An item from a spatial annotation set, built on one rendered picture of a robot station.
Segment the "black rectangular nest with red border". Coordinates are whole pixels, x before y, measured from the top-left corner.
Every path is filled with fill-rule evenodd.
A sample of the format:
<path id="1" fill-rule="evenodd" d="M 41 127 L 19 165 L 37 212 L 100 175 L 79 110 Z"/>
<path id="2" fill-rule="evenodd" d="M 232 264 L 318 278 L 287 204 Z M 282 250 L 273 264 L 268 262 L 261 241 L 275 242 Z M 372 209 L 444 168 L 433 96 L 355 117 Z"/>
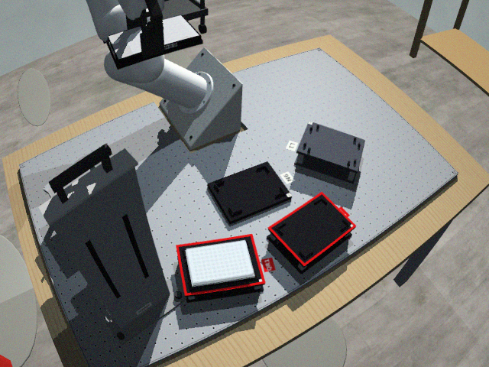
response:
<path id="1" fill-rule="evenodd" d="M 351 237 L 355 227 L 321 192 L 269 226 L 267 238 L 302 274 Z"/>
<path id="2" fill-rule="evenodd" d="M 248 247 L 248 252 L 251 258 L 252 267 L 254 269 L 255 278 L 247 278 L 238 281 L 229 281 L 218 284 L 209 284 L 203 286 L 192 287 L 189 267 L 186 258 L 186 248 L 201 247 L 206 245 L 222 244 L 226 242 L 236 242 L 245 240 Z M 182 245 L 176 245 L 180 273 L 183 282 L 183 289 L 185 297 L 187 297 L 186 302 L 197 302 L 202 300 L 212 300 L 223 297 L 232 297 L 242 294 L 250 294 L 259 291 L 263 291 L 263 285 L 265 284 L 263 271 L 261 269 L 261 263 L 257 254 L 257 249 L 254 243 L 254 238 L 252 234 L 240 235 L 225 239 L 215 239 L 204 242 L 194 242 Z M 261 285 L 261 286 L 260 286 Z M 215 294 L 214 294 L 215 293 Z M 204 295 L 203 295 L 204 294 Z M 193 296 L 193 297 L 191 297 Z"/>

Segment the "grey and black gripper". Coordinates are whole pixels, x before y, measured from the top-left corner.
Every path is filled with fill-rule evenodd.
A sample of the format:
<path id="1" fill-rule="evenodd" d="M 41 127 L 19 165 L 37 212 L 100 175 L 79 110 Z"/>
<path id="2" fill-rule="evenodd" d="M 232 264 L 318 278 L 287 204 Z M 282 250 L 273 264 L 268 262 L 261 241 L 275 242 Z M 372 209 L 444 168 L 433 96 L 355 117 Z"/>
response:
<path id="1" fill-rule="evenodd" d="M 118 3 L 126 14 L 127 29 L 141 25 L 142 57 L 163 53 L 165 50 L 164 23 L 162 21 L 164 0 L 118 0 Z M 147 17 L 150 17 L 151 21 L 147 22 Z"/>

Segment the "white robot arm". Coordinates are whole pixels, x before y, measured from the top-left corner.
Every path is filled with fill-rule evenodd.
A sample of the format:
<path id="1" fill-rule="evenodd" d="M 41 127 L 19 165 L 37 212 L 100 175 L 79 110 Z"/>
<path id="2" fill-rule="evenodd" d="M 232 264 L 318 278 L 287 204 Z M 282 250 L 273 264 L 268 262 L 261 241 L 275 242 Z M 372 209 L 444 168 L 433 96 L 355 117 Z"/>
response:
<path id="1" fill-rule="evenodd" d="M 118 0 L 86 0 L 99 38 L 127 30 L 126 15 Z M 202 111 L 212 98 L 214 83 L 204 72 L 192 73 L 164 55 L 117 70 L 110 51 L 104 60 L 106 73 L 114 80 L 137 87 L 178 104 L 188 115 Z M 133 83 L 132 83 L 133 82 Z"/>

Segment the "dark grey rectangular nest with corner posts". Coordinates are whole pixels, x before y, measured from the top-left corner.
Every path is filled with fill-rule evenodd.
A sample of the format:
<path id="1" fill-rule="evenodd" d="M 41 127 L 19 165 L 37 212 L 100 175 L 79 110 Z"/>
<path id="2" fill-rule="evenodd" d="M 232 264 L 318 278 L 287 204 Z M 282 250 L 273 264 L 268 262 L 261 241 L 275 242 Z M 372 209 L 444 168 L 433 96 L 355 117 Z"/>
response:
<path id="1" fill-rule="evenodd" d="M 294 164 L 354 184 L 364 143 L 364 139 L 309 121 Z"/>

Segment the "white microplate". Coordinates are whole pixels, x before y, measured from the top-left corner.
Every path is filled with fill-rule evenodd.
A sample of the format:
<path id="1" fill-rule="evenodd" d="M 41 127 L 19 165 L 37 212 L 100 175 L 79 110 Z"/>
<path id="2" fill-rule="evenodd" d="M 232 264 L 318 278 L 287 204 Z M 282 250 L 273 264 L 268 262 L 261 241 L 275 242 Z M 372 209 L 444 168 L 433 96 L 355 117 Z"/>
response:
<path id="1" fill-rule="evenodd" d="M 192 287 L 255 278 L 245 240 L 185 251 Z"/>

